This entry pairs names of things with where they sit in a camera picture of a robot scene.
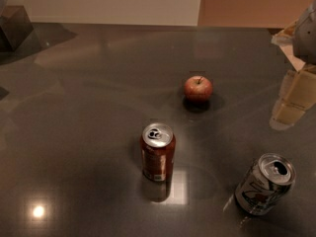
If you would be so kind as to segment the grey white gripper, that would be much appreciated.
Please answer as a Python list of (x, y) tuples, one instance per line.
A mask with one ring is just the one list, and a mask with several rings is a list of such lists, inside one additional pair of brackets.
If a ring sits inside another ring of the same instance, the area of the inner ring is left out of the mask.
[(316, 104), (316, 0), (284, 29), (273, 35), (272, 44), (290, 45), (294, 56), (305, 63), (299, 71), (288, 70), (273, 107), (270, 126), (286, 130)]

